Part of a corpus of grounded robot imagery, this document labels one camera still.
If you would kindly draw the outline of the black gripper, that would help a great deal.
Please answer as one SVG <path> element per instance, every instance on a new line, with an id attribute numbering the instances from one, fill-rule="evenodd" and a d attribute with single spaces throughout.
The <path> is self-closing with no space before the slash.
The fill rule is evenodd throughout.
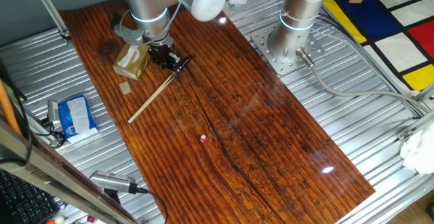
<path id="1" fill-rule="evenodd" d="M 178 71 L 182 65 L 182 59 L 179 55 L 173 53 L 173 51 L 174 44 L 150 44 L 149 54 L 162 70 Z"/>

